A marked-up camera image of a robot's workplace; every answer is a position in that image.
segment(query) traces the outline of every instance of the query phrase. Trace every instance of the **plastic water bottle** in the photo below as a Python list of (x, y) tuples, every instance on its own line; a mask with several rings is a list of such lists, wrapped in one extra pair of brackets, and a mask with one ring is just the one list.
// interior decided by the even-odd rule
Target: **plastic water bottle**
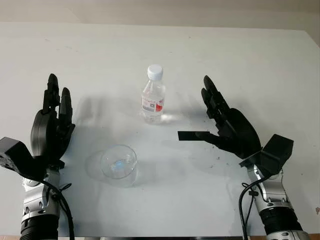
[(165, 85), (162, 82), (163, 68), (158, 64), (148, 67), (148, 83), (141, 94), (142, 115), (147, 123), (160, 123), (165, 103)]

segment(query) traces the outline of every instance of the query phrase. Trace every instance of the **bottle cap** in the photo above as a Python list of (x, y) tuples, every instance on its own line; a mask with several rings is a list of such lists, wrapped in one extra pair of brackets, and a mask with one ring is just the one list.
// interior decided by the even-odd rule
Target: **bottle cap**
[(151, 80), (161, 80), (164, 70), (159, 64), (152, 64), (148, 67), (147, 75)]

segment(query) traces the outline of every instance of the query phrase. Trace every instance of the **black cable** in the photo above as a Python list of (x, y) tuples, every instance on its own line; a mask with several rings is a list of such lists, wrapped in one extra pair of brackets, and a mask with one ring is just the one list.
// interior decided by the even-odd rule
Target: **black cable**
[(243, 231), (243, 238), (244, 240), (248, 240), (248, 234), (247, 234), (247, 226), (246, 226), (246, 221), (244, 218), (244, 212), (242, 209), (242, 200), (244, 198), (244, 195), (246, 194), (246, 192), (251, 189), (253, 186), (262, 183), (263, 181), (267, 180), (268, 178), (270, 178), (270, 176), (265, 176), (257, 181), (252, 182), (251, 184), (249, 184), (248, 186), (245, 187), (245, 189), (240, 193), (239, 196), (239, 202), (238, 202), (238, 207), (239, 207), (239, 214), (240, 214), (240, 219), (241, 219), (241, 225), (242, 225), (242, 231)]
[[(245, 188), (248, 186), (248, 184), (245, 183), (245, 182), (241, 183), (241, 185), (242, 185), (243, 187), (245, 187)], [(251, 196), (251, 202), (250, 202), (250, 205), (249, 205), (249, 210), (248, 210), (248, 213), (247, 213), (247, 215), (246, 215), (245, 222), (244, 222), (244, 228), (245, 228), (245, 229), (247, 229), (247, 226), (248, 226), (248, 220), (249, 220), (249, 216), (250, 216), (252, 204), (254, 203), (254, 199), (255, 199), (255, 196), (252, 194), (252, 196)]]
[(58, 195), (61, 208), (65, 211), (65, 214), (66, 214), (66, 217), (67, 217), (67, 220), (68, 220), (69, 239), (70, 240), (75, 240), (74, 222), (72, 220), (72, 214), (71, 214), (71, 210), (69, 208), (67, 200), (62, 195), (61, 191), (58, 188), (56, 188), (54, 185), (52, 185), (51, 183), (49, 183), (49, 182), (47, 182), (45, 180), (38, 180), (38, 182), (48, 186), (49, 188), (51, 188)]

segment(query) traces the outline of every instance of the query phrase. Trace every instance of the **glass cup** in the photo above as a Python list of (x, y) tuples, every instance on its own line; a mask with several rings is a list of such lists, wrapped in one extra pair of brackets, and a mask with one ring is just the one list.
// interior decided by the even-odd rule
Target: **glass cup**
[(126, 145), (113, 145), (101, 157), (101, 170), (108, 183), (117, 187), (130, 187), (137, 177), (137, 156)]

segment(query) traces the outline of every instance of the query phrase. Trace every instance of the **white tabletop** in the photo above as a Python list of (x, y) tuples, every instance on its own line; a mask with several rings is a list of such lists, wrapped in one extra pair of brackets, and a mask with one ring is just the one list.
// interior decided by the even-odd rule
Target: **white tabletop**
[[(148, 65), (164, 67), (166, 122), (148, 125), (140, 94)], [(294, 140), (284, 187), (303, 229), (319, 232), (320, 50), (303, 31), (270, 29), (0, 23), (0, 137), (30, 147), (50, 73), (68, 87), (76, 128), (62, 160), (76, 236), (239, 236), (239, 158), (177, 131), (216, 132), (201, 97), (208, 75), (256, 129)], [(131, 146), (138, 179), (106, 183), (99, 154)], [(0, 234), (18, 235), (21, 177), (0, 168)], [(255, 207), (251, 235), (265, 234)], [(61, 236), (68, 234), (64, 216)]]

